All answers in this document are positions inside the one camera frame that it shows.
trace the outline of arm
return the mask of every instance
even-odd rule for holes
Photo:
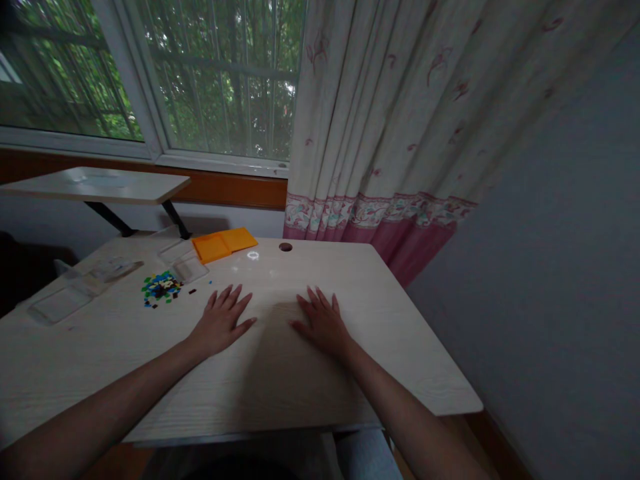
[[[193,332],[176,346],[68,408],[0,453],[5,478],[78,477],[122,440],[180,378],[226,349],[254,319],[236,326],[251,300],[237,301],[242,285],[214,291]]]
[[[311,320],[291,326],[320,350],[351,372],[416,477],[486,479],[487,474],[440,421],[406,388],[376,363],[351,338],[340,316],[338,300],[332,304],[316,288],[307,287],[311,302],[298,302]]]

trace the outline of wall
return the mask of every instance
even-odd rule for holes
[[[162,206],[107,204],[131,228],[157,231],[171,225]],[[282,237],[285,214],[197,203],[174,203],[188,229],[209,233],[246,227],[255,237]],[[21,243],[66,247],[82,259],[118,230],[82,202],[0,197],[0,230]]]
[[[640,478],[640,26],[408,288],[542,479]]]

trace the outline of wooden desk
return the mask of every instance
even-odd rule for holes
[[[150,309],[143,306],[143,280],[166,270],[155,242],[141,234],[116,238],[82,261],[80,271],[110,255],[145,266],[59,324],[45,327],[26,314],[32,302],[60,288],[59,281],[0,321],[2,446],[185,338],[212,290],[230,283],[253,292],[241,321],[256,316],[258,322],[182,379],[126,441],[378,425],[350,376],[288,325],[303,318],[295,294],[306,284],[336,292],[352,336],[436,415],[482,409],[371,245],[288,240],[293,250],[284,252],[282,240],[258,239],[257,247],[210,263],[210,274],[172,303]]]
[[[7,183],[0,186],[0,194],[83,201],[120,230],[123,237],[132,236],[136,230],[103,202],[162,205],[172,222],[180,228],[182,238],[188,239],[191,234],[180,220],[171,197],[190,182],[189,177],[181,175],[76,167]]]

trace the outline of person's left hand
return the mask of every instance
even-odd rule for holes
[[[242,284],[231,292],[233,285],[228,286],[218,295],[217,290],[211,294],[202,318],[185,340],[190,349],[195,349],[203,359],[222,352],[238,340],[244,332],[256,322],[251,318],[236,326],[238,318],[244,312],[252,293],[237,301],[242,291]]]

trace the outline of floral curtain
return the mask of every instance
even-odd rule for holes
[[[403,286],[640,17],[636,0],[309,0],[286,238]]]

